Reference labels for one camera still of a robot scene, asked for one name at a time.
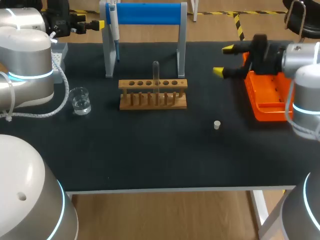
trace test tube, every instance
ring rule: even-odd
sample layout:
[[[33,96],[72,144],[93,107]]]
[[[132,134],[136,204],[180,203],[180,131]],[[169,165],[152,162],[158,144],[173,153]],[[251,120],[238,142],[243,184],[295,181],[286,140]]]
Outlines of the test tube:
[[[153,70],[153,93],[159,93],[159,72],[160,72],[160,64],[158,61],[154,61],[152,64]]]

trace orange container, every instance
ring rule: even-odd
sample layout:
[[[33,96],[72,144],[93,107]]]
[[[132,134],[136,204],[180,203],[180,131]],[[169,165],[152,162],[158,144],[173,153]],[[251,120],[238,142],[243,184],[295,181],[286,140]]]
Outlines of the orange container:
[[[248,53],[243,54],[243,62]],[[254,116],[258,121],[286,121],[285,105],[291,80],[280,72],[278,75],[256,75],[250,71],[244,80]],[[292,117],[292,104],[289,114]]]

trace wooden floor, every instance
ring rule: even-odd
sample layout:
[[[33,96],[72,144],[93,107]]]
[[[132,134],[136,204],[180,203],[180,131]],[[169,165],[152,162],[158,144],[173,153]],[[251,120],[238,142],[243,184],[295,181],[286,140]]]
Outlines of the wooden floor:
[[[98,0],[69,1],[71,9],[99,10]],[[263,10],[286,11],[281,0],[199,0],[199,12]],[[88,15],[89,20],[97,17]],[[243,14],[240,22],[247,40],[256,33],[265,33],[272,40],[298,39],[289,30],[284,30],[284,14]],[[178,28],[175,26],[120,26],[121,42],[175,42],[177,38]],[[102,42],[101,34],[93,31],[60,40]],[[188,17],[187,40],[237,41],[239,37],[232,17],[199,15],[196,23],[192,22],[192,16]],[[264,191],[264,196],[270,212],[281,198],[282,191]],[[73,197],[73,202],[79,218],[79,240],[257,239],[252,203],[245,191],[78,195]],[[281,233],[274,239],[283,239]]]

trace black tabletop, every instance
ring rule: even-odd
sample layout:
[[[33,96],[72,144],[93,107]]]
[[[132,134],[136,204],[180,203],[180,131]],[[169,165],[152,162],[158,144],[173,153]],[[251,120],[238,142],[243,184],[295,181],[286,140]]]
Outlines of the black tabletop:
[[[114,78],[101,44],[69,44],[65,73],[70,88],[88,89],[91,113],[75,116],[69,103],[51,118],[0,119],[0,134],[37,149],[66,191],[296,185],[319,167],[320,145],[285,122],[257,122],[243,81],[212,74],[242,64],[221,53],[229,44],[187,43],[187,109],[153,111],[119,111],[118,80],[151,79],[156,60],[161,79],[177,78],[175,43],[121,44]],[[56,84],[51,102],[24,111],[49,112],[63,96]]]

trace white stand frame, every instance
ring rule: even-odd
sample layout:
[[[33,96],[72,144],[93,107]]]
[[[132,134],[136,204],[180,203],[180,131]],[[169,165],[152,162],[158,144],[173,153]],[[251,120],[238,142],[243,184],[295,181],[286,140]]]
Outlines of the white stand frame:
[[[177,43],[177,72],[178,78],[185,78],[185,60],[186,60],[186,41],[187,41],[187,3],[181,2],[181,19],[179,25],[179,36]],[[101,0],[99,3],[100,19],[106,21],[106,1]],[[104,55],[105,77],[112,78],[116,64],[116,47],[112,37],[111,25],[105,24],[101,30],[102,46]]]
[[[197,21],[199,0],[190,0],[192,5],[193,21]]]

